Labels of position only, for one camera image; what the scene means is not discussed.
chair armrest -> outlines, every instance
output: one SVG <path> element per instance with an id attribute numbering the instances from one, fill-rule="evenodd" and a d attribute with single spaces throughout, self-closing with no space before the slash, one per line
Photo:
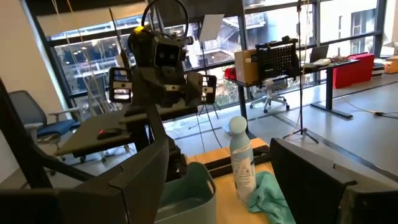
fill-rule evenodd
<path id="1" fill-rule="evenodd" d="M 32 124 L 25 124 L 24 127 L 26 131 L 29 132 L 30 136 L 33 139 L 33 142 L 37 144 L 37 130 L 43 126 L 43 123 L 32 123 Z"/>
<path id="2" fill-rule="evenodd" d="M 76 107 L 76 108 L 66 109 L 66 110 L 63 110 L 63 111 L 58 111 L 58 112 L 49 113 L 49 115 L 54 115 L 54 116 L 55 116 L 56 122 L 59 122 L 59 121 L 60 121 L 60 115 L 61 115 L 61 114 L 73 113 L 73 114 L 75 114 L 75 116 L 78 118 L 78 121 L 81 122 L 80 115 L 79 115 L 79 111 L 80 111 L 80 110 L 81 110 L 81 108 Z"/>

teal cloth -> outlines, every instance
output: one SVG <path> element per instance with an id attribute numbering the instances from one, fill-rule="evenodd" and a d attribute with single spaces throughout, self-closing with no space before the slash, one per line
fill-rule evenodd
<path id="1" fill-rule="evenodd" d="M 276 178 L 270 172 L 256 174 L 257 189 L 248 199 L 249 212 L 265 212 L 271 224 L 295 223 Z"/>

microphone stand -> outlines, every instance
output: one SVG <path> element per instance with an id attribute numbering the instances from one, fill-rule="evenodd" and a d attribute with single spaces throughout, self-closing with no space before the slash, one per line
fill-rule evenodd
<path id="1" fill-rule="evenodd" d="M 293 134 L 300 134 L 302 136 L 308 136 L 312 141 L 316 142 L 317 144 L 319 143 L 318 140 L 316 140 L 314 137 L 312 137 L 307 131 L 307 128 L 304 128 L 303 126 L 303 68 L 301 66 L 301 23 L 300 23 L 300 13 L 301 13 L 301 0 L 297 1 L 297 14 L 298 14 L 298 67 L 300 69 L 300 129 L 293 132 L 292 134 L 286 135 L 283 137 L 283 139 L 288 138 L 289 136 Z"/>

teal plastic tub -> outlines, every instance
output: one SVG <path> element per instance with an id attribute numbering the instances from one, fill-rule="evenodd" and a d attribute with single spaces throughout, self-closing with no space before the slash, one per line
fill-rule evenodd
<path id="1" fill-rule="evenodd" d="M 191 162 L 185 177 L 166 183 L 155 223 L 216 222 L 216 186 L 203 164 Z"/>

gray floor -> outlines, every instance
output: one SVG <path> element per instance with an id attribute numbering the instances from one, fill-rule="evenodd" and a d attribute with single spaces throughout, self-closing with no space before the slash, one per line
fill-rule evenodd
<path id="1" fill-rule="evenodd" d="M 349 95 L 345 97 L 345 99 L 360 108 L 388 112 L 398 111 L 397 101 L 394 100 L 394 98 L 398 96 L 398 83 L 394 82 L 398 82 L 398 75 L 384 75 L 383 78 L 380 79 L 334 91 L 333 95 L 341 96 L 362 91 Z M 325 85 L 320 85 L 305 89 L 303 93 L 304 105 L 323 101 L 325 99 L 325 87 Z M 281 138 L 293 131 L 293 127 L 274 117 L 275 115 L 283 116 L 294 123 L 297 122 L 299 110 L 295 110 L 295 108 L 299 106 L 299 93 L 297 91 L 288 93 L 285 94 L 285 97 L 291 105 L 291 110 L 288 112 L 285 111 L 283 106 L 275 103 L 269 110 L 270 114 L 264 115 L 262 112 L 264 104 L 258 104 L 253 109 L 249 109 L 249 104 L 247 104 L 249 129 L 253 134 L 269 142 L 271 138 Z M 353 113 L 354 119 L 345 120 L 316 108 L 306 106 L 303 110 L 305 127 L 317 133 L 319 136 L 343 147 L 347 151 L 372 162 L 376 166 L 398 175 L 398 164 L 395 163 L 398 157 L 398 152 L 396 151 L 398 138 L 395 137 L 395 132 L 398 131 L 398 120 L 374 118 L 373 115 L 369 113 L 358 111 L 342 99 L 335 99 L 333 104 L 336 109 Z M 220 117 L 219 119 L 216 118 L 214 112 L 211 112 L 210 118 L 221 146 L 225 147 L 229 145 L 230 137 L 225 134 L 220 127 L 226 125 L 233 116 L 240 115 L 239 106 L 223 109 L 218 115 Z M 200 122 L 204 122 L 200 124 L 200 131 L 202 134 L 199 134 L 198 126 L 188 129 L 188 127 L 197 124 L 196 116 L 165 123 L 165 128 L 168 130 L 167 133 L 176 139 L 176 143 L 187 156 L 208 152 L 220 147 L 214 133 L 210 131 L 211 126 L 208 122 L 207 114 L 199 116 L 199 120 Z M 201 136 L 203 138 L 204 147 L 202 146 Z M 356 172 L 368 175 L 389 185 L 397 185 L 397 182 L 388 179 L 375 170 L 344 156 L 328 146 L 315 144 L 310 139 L 301 138 L 300 136 L 292 136 L 290 141 L 343 166 L 354 169 Z M 99 155 L 94 155 L 93 161 L 79 164 L 75 167 L 97 175 L 131 156 L 122 151 L 118 153 L 118 156 L 109 157 L 106 164 L 98 160 Z M 0 184 L 0 188 L 14 188 L 20 186 L 21 182 L 23 182 L 23 180 L 21 180 L 23 176 L 21 177 L 21 172 L 16 172 L 15 175 L 18 176 L 17 179 L 8 179 Z M 79 184 L 79 181 L 62 174 L 57 174 L 52 177 L 51 181 L 56 187 L 73 187 Z"/>

